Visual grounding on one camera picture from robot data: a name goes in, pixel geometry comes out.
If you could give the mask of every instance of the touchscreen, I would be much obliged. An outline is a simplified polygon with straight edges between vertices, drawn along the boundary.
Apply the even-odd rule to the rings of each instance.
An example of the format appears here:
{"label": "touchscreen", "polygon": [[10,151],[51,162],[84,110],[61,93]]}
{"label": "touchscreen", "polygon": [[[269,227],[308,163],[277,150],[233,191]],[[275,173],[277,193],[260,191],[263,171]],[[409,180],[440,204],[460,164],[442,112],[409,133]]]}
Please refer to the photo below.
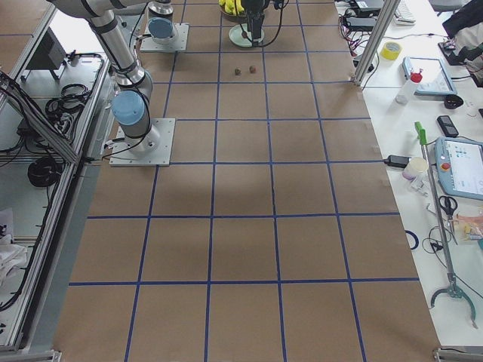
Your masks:
{"label": "touchscreen", "polygon": [[413,72],[423,70],[423,80],[418,87],[419,91],[451,91],[439,60],[411,58],[411,68]]}
{"label": "touchscreen", "polygon": [[454,189],[483,195],[483,149],[480,145],[446,141]]}

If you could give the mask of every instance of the metal mounting plate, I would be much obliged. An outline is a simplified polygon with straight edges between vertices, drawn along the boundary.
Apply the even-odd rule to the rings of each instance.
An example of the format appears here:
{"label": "metal mounting plate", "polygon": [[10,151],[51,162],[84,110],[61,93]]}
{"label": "metal mounting plate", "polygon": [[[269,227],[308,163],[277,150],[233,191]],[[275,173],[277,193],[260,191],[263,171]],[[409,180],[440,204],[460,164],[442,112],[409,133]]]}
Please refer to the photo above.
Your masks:
{"label": "metal mounting plate", "polygon": [[[145,155],[136,155],[131,151],[125,151],[112,156],[109,160],[111,166],[169,166],[171,159],[171,148],[174,136],[174,118],[153,118],[152,126],[157,128],[161,134],[157,149]],[[124,132],[119,127],[116,137],[124,137]],[[128,146],[126,143],[116,143],[112,153],[122,151]]]}
{"label": "metal mounting plate", "polygon": [[[141,43],[140,51],[147,53],[174,53],[175,51],[186,51],[186,45],[188,43],[189,24],[181,23],[173,25],[176,26],[178,30],[178,37],[175,41],[169,44],[158,44],[155,43],[152,38],[145,38]],[[148,34],[150,33],[146,27],[144,35]]]}

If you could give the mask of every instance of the green handle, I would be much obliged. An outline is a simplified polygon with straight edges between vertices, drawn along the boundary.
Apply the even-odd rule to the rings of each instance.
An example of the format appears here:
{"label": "green handle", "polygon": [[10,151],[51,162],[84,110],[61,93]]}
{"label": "green handle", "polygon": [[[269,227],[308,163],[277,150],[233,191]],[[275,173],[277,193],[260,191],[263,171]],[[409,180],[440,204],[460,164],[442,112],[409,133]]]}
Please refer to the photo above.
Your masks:
{"label": "green handle", "polygon": [[417,132],[417,138],[420,139],[420,145],[424,146],[427,144],[426,140],[426,130],[421,125],[421,122],[414,122],[414,126]]}

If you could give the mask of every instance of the yellow tape roll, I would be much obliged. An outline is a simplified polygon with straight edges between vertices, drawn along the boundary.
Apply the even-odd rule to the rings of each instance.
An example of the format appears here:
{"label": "yellow tape roll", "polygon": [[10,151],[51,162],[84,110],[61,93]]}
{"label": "yellow tape roll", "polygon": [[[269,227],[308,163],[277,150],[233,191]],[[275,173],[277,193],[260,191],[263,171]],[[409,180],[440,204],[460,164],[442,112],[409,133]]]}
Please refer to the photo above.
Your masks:
{"label": "yellow tape roll", "polygon": [[401,50],[401,45],[394,41],[388,41],[380,51],[380,55],[388,60],[394,60],[399,56]]}

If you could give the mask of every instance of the keyboard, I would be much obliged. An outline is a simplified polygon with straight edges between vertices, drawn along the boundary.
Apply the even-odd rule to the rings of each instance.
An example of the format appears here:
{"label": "keyboard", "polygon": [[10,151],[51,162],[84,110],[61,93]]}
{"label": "keyboard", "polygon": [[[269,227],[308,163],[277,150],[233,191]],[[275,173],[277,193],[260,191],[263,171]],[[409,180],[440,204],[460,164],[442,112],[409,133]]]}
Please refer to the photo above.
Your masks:
{"label": "keyboard", "polygon": [[394,22],[396,25],[413,26],[416,23],[416,18],[409,11],[405,0],[399,2],[398,8],[395,10]]}

